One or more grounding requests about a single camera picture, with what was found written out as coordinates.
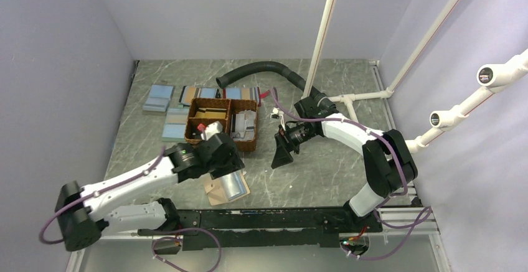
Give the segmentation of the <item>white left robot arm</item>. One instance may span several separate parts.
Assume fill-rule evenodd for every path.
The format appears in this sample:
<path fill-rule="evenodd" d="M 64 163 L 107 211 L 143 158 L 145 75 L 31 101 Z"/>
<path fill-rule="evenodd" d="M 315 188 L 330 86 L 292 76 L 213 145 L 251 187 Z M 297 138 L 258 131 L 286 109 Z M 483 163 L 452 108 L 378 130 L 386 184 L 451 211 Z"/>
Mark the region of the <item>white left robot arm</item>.
<path fill-rule="evenodd" d="M 82 250 L 102 236 L 129 230 L 152 230 L 169 235 L 180 229 L 181 216 L 169 198 L 147 204 L 131 201 L 150 191 L 198 179 L 223 177 L 245 167 L 235 141 L 209 125 L 196 145 L 177 143 L 146 164 L 95 184 L 73 181 L 62 186 L 55 206 L 67 251 Z"/>

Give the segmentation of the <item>tan leather card holder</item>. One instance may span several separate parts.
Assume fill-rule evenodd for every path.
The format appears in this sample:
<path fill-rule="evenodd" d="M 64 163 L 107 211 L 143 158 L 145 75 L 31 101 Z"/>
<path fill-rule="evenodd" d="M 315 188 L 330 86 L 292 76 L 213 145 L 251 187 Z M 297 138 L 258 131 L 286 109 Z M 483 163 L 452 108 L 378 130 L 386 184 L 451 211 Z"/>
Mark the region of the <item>tan leather card holder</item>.
<path fill-rule="evenodd" d="M 246 188 L 248 189 L 249 193 L 246 195 L 243 195 L 242 197 L 250 194 L 250 189 L 247 185 L 245 178 L 243 182 L 246 185 Z M 209 199 L 209 202 L 211 205 L 227 204 L 227 203 L 231 203 L 231 202 L 234 202 L 242 198 L 242 197 L 239 197 L 235 200 L 228 201 L 225 197 L 224 189 L 222 188 L 222 185 L 220 183 L 220 177 L 216 179 L 212 179 L 211 176 L 207 174 L 203 181 L 203 186 L 204 186 L 204 190 L 207 195 L 207 198 Z"/>

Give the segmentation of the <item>blue credit cards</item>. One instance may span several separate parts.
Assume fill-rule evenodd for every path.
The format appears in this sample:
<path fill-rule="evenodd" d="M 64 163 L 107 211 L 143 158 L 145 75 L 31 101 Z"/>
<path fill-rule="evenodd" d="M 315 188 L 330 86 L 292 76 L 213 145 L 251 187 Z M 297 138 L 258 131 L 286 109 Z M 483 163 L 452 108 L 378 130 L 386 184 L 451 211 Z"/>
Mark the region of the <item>blue credit cards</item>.
<path fill-rule="evenodd" d="M 249 193 L 243 181 L 244 178 L 241 172 L 233 172 L 220 178 L 220 183 L 228 201 L 235 200 Z"/>

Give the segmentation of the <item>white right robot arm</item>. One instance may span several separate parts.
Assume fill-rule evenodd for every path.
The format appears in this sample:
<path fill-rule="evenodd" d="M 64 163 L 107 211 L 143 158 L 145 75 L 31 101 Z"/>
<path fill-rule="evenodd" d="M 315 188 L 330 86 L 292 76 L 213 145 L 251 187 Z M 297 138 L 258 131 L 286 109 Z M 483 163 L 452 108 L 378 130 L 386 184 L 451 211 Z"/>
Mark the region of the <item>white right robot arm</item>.
<path fill-rule="evenodd" d="M 367 128 L 340 113 L 327 99 L 309 96 L 295 104 L 297 115 L 279 127 L 275 134 L 276 151 L 272 168 L 293 162 L 292 154 L 308 140 L 321 136 L 345 144 L 364 160 L 366 184 L 344 207 L 344 226 L 357 232 L 367 223 L 367 215 L 395 191 L 405 189 L 418 175 L 411 152 L 396 129 L 379 131 Z"/>

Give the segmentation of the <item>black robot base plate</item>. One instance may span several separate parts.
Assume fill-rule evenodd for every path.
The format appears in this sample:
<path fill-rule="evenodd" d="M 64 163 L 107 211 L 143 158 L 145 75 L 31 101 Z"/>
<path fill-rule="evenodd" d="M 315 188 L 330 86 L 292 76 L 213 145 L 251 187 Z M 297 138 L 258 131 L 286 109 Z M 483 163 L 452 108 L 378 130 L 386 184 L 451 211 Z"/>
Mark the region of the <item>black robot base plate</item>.
<path fill-rule="evenodd" d="M 183 234 L 185 251 L 214 248 L 211 232 L 221 247 L 317 245 L 337 248 L 339 240 L 365 230 L 380 233 L 381 224 L 369 214 L 353 218 L 343 207 L 178 210 L 180 222 L 170 230 L 190 228 Z"/>

